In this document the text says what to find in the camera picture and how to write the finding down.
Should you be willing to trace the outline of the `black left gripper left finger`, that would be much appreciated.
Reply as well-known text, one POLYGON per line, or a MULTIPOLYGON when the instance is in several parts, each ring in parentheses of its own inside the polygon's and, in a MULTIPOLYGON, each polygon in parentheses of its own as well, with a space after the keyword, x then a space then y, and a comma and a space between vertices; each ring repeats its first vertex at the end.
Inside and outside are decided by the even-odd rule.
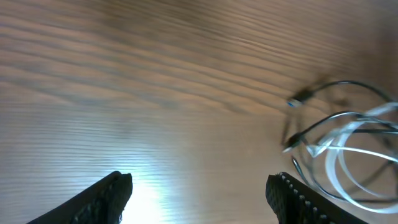
POLYGON ((28 224, 119 224, 132 190, 131 174, 114 171, 28 224))

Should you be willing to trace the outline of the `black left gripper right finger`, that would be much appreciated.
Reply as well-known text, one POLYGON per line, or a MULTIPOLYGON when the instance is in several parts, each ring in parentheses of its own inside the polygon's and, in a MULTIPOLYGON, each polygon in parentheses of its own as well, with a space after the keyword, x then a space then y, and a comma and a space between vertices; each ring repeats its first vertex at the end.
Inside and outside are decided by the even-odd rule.
POLYGON ((265 194, 279 224, 366 224, 286 172, 268 176, 265 194))

